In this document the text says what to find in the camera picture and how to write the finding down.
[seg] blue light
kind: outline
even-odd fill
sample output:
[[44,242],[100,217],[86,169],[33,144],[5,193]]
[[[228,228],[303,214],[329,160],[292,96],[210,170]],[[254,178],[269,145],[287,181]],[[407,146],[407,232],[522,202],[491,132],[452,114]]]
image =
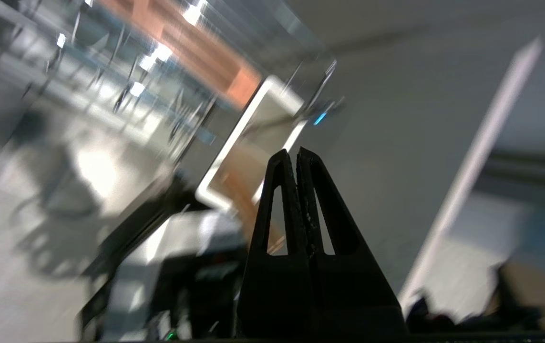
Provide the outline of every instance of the blue light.
[[327,115],[326,111],[321,113],[321,115],[314,121],[314,124],[315,125],[319,124],[323,120],[323,118],[325,118],[326,115]]

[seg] orange panel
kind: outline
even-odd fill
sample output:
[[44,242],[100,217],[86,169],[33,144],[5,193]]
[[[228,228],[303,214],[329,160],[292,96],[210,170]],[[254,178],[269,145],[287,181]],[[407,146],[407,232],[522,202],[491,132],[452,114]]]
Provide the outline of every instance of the orange panel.
[[244,108],[261,76],[218,37],[183,18],[170,0],[100,0],[111,11],[168,46],[191,74]]

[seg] ceiling light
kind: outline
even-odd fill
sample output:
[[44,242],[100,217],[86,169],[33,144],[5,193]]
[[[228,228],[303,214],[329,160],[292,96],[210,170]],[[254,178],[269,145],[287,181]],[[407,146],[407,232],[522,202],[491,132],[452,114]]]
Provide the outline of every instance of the ceiling light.
[[62,33],[58,33],[58,39],[56,40],[56,45],[59,48],[62,48],[65,46],[65,42],[67,41],[67,36],[63,35]]
[[314,124],[315,125],[318,125],[322,120],[323,118],[325,118],[325,116],[327,115],[327,112],[323,112],[319,115],[319,117],[314,121]]
[[134,96],[139,96],[145,90],[145,86],[140,82],[133,83],[133,86],[130,87],[130,93]]
[[170,50],[170,48],[168,48],[168,46],[159,43],[156,50],[154,50],[152,57],[154,60],[159,59],[160,61],[167,61],[172,54],[173,52]]
[[139,62],[139,67],[145,69],[146,71],[150,71],[155,63],[156,57],[144,55]]
[[190,5],[185,11],[185,14],[183,14],[183,18],[190,24],[196,25],[198,19],[200,19],[200,16],[202,15],[201,10],[205,6],[205,3],[206,2],[203,0],[200,0],[196,6]]

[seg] floor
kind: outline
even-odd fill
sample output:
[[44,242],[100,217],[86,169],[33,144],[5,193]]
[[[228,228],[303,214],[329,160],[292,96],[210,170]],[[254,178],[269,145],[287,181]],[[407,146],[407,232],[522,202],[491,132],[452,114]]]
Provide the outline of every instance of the floor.
[[91,120],[31,107],[0,152],[0,341],[77,338],[81,271],[163,167]]

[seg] green light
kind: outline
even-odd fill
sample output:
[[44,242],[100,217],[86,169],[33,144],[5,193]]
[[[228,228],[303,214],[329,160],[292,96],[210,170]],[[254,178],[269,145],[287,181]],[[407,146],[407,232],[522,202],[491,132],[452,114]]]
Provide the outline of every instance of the green light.
[[166,337],[164,337],[164,341],[174,341],[176,339],[178,339],[178,337],[175,332],[169,332]]

